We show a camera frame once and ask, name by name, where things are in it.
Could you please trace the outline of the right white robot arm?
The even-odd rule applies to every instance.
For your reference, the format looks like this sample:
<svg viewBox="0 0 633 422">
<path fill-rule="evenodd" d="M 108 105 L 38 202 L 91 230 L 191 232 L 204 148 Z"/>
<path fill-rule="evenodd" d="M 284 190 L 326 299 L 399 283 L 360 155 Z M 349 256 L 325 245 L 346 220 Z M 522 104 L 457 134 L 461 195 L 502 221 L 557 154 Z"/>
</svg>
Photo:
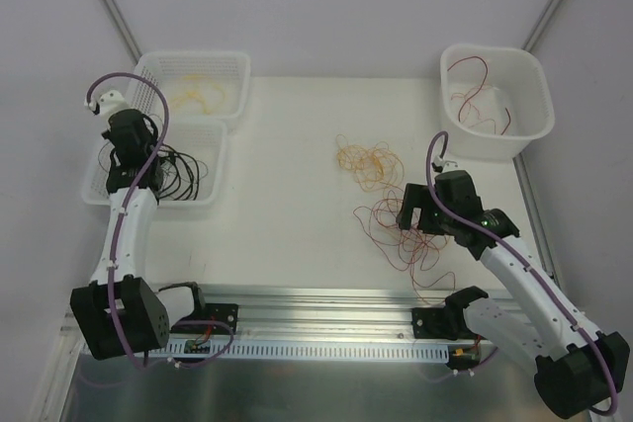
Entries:
<svg viewBox="0 0 633 422">
<path fill-rule="evenodd" d="M 413 313 L 415 331 L 457 340 L 481 336 L 533 378 L 546 406 L 569 419 L 617 410 L 630 347 L 617 332 L 604 333 L 545 273 L 510 218 L 484 209 L 472 177 L 463 170 L 436 176 L 427 185 L 407 184 L 396 223 L 425 234 L 451 236 L 504 285 L 527 317 L 521 322 L 489 294 L 471 286 L 435 309 Z"/>
</svg>

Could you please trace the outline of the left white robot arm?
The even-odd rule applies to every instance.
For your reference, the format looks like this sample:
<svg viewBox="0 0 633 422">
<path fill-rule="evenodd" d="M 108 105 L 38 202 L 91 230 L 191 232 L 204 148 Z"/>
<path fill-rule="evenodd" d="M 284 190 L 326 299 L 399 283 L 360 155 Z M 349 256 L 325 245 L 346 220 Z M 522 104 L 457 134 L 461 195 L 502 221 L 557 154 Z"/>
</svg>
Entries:
<svg viewBox="0 0 633 422">
<path fill-rule="evenodd" d="M 103 134 L 113 150 L 106 188 L 110 218 L 97 267 L 70 307 L 92 356 L 108 360 L 166 346 L 176 325 L 201 330 L 208 309 L 195 283 L 153 290 L 144 278 L 149 229 L 159 204 L 160 134 L 147 115 L 124 109 Z"/>
</svg>

